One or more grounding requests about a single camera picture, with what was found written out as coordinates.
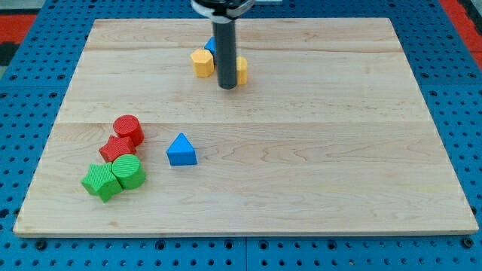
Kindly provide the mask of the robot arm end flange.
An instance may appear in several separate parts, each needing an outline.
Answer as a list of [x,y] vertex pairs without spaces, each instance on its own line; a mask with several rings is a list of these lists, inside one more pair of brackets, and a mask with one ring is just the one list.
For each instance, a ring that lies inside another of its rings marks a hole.
[[249,11],[255,0],[191,0],[191,7],[213,23],[225,24]]

